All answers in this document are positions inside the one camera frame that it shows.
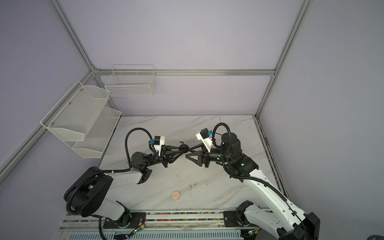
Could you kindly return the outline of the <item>black earbud charging case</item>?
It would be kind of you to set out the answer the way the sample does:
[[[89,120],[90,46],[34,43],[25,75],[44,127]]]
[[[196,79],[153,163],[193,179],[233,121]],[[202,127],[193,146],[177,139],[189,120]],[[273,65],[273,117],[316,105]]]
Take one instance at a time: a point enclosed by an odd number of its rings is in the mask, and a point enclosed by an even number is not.
[[[189,152],[190,148],[189,148],[189,146],[186,145],[186,144],[181,144],[181,145],[179,146],[179,150],[182,151],[182,152],[185,154],[185,153],[188,153],[188,152]]]

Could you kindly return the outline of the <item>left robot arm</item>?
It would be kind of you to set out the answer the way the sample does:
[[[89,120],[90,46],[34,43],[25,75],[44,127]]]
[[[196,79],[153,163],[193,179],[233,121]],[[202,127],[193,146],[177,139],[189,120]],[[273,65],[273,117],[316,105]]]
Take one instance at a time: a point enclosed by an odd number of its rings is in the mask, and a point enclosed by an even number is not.
[[[149,137],[150,153],[129,153],[129,137],[137,131],[142,131]],[[144,128],[130,130],[125,137],[124,147],[128,167],[120,170],[101,170],[98,167],[87,169],[64,194],[67,213],[83,218],[107,218],[119,222],[121,228],[128,226],[132,218],[131,211],[122,199],[111,194],[111,190],[141,185],[150,178],[153,172],[151,166],[163,165],[166,168],[189,151],[186,144],[178,147],[166,145],[164,136],[152,136]]]

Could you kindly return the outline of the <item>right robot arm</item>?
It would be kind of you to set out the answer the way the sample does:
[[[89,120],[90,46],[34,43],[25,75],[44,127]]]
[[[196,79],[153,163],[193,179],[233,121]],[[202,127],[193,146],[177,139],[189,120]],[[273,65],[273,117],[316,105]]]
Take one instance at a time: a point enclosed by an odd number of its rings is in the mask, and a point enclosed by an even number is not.
[[[241,142],[225,123],[213,130],[203,129],[196,134],[201,144],[190,149],[186,158],[198,166],[208,167],[210,162],[220,163],[232,179],[237,179],[255,192],[269,207],[270,212],[245,201],[236,209],[239,225],[256,225],[278,240],[317,240],[320,219],[306,213],[291,202],[263,173],[258,164],[245,155]]]

